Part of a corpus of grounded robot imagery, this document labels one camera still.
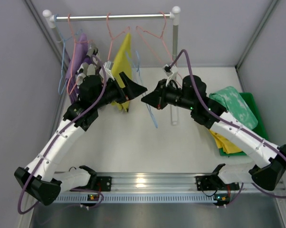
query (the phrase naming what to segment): gray panel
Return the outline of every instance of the gray panel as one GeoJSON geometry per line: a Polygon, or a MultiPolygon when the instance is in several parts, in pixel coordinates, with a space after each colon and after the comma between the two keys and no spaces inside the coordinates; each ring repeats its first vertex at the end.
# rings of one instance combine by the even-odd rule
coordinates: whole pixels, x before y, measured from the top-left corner
{"type": "MultiPolygon", "coordinates": [[[[281,1],[240,69],[270,139],[286,144],[286,0],[281,1]]],[[[283,177],[286,184],[286,173],[283,177]]]]}
{"type": "MultiPolygon", "coordinates": [[[[106,15],[154,13],[160,10],[169,12],[173,6],[181,7],[179,44],[178,49],[187,49],[193,66],[234,66],[245,49],[255,28],[260,22],[271,0],[119,0],[111,7],[111,0],[33,0],[38,11],[51,10],[54,14],[72,15],[106,15]]],[[[158,62],[146,48],[141,38],[136,34],[135,27],[140,25],[151,32],[160,35],[163,20],[140,21],[111,21],[113,34],[118,34],[130,25],[133,36],[133,49],[137,49],[141,55],[142,66],[158,66],[158,62]]],[[[110,38],[106,22],[77,22],[73,23],[75,29],[82,28],[89,34],[101,50],[102,56],[108,55],[110,38]]],[[[70,30],[66,22],[59,23],[64,36],[70,36],[70,30]]],[[[161,41],[150,36],[145,36],[148,42],[156,50],[164,61],[170,61],[161,41]]],[[[113,57],[119,48],[123,38],[116,40],[113,46],[113,57]]],[[[172,22],[168,21],[165,40],[172,51],[172,22]]],[[[67,44],[67,50],[72,53],[72,41],[67,44]]],[[[185,65],[185,59],[179,62],[185,65]]]]}
{"type": "Polygon", "coordinates": [[[217,209],[212,204],[103,204],[87,211],[65,204],[38,206],[31,228],[279,228],[284,227],[276,202],[259,195],[242,194],[235,204],[217,209]],[[39,224],[56,216],[46,225],[39,224]]]}
{"type": "Polygon", "coordinates": [[[13,173],[49,138],[60,65],[22,1],[0,1],[0,228],[15,227],[13,173]]]}

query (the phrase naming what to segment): green cloth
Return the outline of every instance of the green cloth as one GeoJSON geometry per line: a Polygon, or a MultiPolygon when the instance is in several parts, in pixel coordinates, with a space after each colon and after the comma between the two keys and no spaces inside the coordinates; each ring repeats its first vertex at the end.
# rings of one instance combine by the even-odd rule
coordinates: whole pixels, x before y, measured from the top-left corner
{"type": "Polygon", "coordinates": [[[226,107],[226,109],[247,128],[252,130],[257,126],[258,120],[234,87],[228,86],[212,93],[210,94],[210,99],[226,107]]]}

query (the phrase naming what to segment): gray floor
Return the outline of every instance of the gray floor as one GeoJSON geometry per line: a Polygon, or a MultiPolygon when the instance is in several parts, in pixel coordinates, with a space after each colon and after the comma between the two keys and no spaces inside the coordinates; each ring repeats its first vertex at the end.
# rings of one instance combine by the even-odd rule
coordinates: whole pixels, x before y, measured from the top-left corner
{"type": "Polygon", "coordinates": [[[103,204],[87,211],[67,204],[39,205],[30,228],[279,228],[276,201],[242,194],[226,209],[197,204],[103,204]],[[40,223],[55,216],[44,225],[40,223]]]}

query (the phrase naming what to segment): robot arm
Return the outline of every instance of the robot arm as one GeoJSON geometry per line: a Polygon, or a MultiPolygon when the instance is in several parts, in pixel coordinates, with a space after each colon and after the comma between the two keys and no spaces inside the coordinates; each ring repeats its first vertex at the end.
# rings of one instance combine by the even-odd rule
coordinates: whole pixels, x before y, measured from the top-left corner
{"type": "Polygon", "coordinates": [[[259,137],[258,135],[241,125],[224,106],[206,96],[206,84],[198,76],[194,76],[198,92],[208,109],[221,119],[234,123],[240,128],[233,127],[212,116],[200,103],[193,89],[190,76],[186,76],[183,79],[182,88],[178,88],[173,82],[174,77],[171,77],[176,75],[176,68],[165,66],[163,69],[169,76],[168,79],[159,81],[156,89],[143,97],[141,101],[157,109],[163,109],[167,104],[170,104],[190,110],[191,117],[197,123],[224,136],[254,161],[242,165],[218,165],[210,176],[210,181],[216,186],[216,189],[220,190],[226,184],[234,182],[254,182],[266,190],[274,190],[286,170],[286,162],[265,144],[277,148],[285,157],[286,145],[278,147],[265,139],[260,143],[256,139],[259,137]]]}
{"type": "Polygon", "coordinates": [[[44,205],[51,204],[61,192],[79,186],[89,190],[94,187],[96,172],[86,166],[80,166],[79,169],[64,173],[55,173],[55,171],[72,144],[84,134],[93,121],[96,120],[98,117],[98,108],[113,101],[122,104],[135,99],[147,91],[145,87],[130,80],[124,72],[120,73],[120,77],[125,85],[124,88],[120,88],[117,81],[111,77],[107,81],[107,86],[102,98],[94,108],[70,124],[71,121],[80,116],[95,102],[102,90],[103,83],[99,75],[86,76],[79,86],[80,92],[78,100],[68,108],[58,129],[44,149],[26,168],[18,167],[15,171],[14,176],[22,188],[29,176],[33,173],[32,179],[26,187],[26,192],[44,205]],[[67,125],[69,125],[69,127],[62,132],[62,129],[67,125]]]}

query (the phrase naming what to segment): yellow cloth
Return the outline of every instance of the yellow cloth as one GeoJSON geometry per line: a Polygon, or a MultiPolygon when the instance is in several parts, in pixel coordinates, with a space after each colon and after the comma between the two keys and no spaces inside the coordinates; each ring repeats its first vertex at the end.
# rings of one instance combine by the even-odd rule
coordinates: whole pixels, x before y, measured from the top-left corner
{"type": "MultiPolygon", "coordinates": [[[[111,73],[113,74],[114,78],[118,82],[119,86],[121,88],[124,88],[125,85],[119,75],[122,71],[130,78],[132,79],[132,69],[131,66],[128,63],[128,59],[126,56],[126,52],[128,53],[129,58],[131,58],[131,35],[130,33],[127,33],[122,45],[120,46],[120,49],[118,53],[116,54],[114,58],[114,65],[111,69],[111,73]]],[[[118,104],[117,102],[113,102],[112,105],[117,105],[119,111],[124,109],[124,111],[128,112],[129,108],[129,101],[126,101],[123,104],[118,104]]]]}
{"type": "Polygon", "coordinates": [[[239,147],[235,146],[233,143],[224,138],[222,135],[217,134],[211,130],[210,133],[214,137],[218,149],[222,148],[225,153],[227,154],[238,153],[242,151],[239,147]]]}

